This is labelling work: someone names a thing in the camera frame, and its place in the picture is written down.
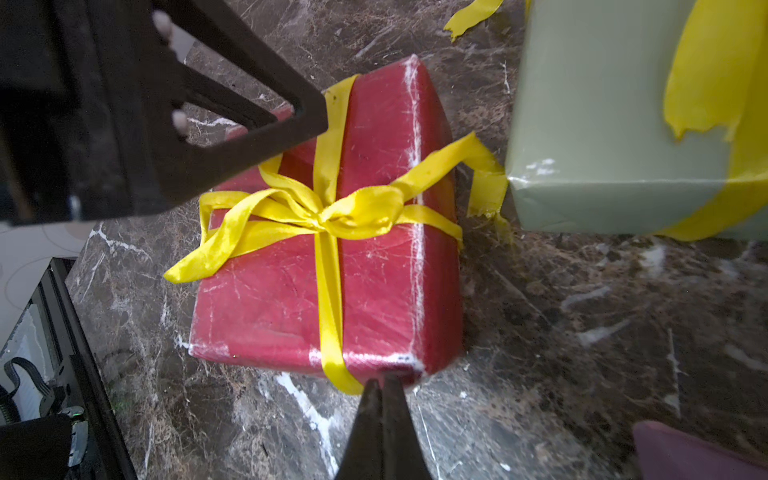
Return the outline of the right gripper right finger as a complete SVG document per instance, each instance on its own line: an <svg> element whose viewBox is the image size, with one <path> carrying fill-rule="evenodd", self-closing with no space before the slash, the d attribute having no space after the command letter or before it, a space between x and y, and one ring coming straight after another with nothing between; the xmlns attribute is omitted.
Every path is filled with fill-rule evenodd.
<svg viewBox="0 0 768 480"><path fill-rule="evenodd" d="M364 387L340 479L425 479L426 465L401 380L384 374Z"/></svg>

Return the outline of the yellow ribbon of red box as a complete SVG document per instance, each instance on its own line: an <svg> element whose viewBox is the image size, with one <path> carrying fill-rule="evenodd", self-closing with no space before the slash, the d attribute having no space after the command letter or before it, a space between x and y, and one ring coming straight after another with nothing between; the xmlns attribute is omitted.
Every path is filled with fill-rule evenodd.
<svg viewBox="0 0 768 480"><path fill-rule="evenodd" d="M341 392L359 395L362 384L343 356L344 319L339 239L367 240L406 224L431 226L457 243L461 228L415 198L463 163L473 171L467 213L497 217L506 195L506 177L492 152L470 133L430 153L425 160L387 185L368 186L337 196L350 96L349 77L324 94L328 129L316 140L313 185L280 174L281 156L262 163L267 187L255 193L215 191L201 195L200 246L164 275L174 284L213 276L231 258L283 240L311 235L315 244L321 363L325 376Z"/></svg>

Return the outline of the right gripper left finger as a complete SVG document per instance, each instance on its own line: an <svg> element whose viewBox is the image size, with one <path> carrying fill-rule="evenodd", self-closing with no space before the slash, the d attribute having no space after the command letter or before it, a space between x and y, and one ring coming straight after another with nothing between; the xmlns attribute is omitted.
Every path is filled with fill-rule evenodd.
<svg viewBox="0 0 768 480"><path fill-rule="evenodd" d="M175 28L286 100L184 65ZM5 1L1 219L153 215L326 132L322 93L222 1Z"/></svg>

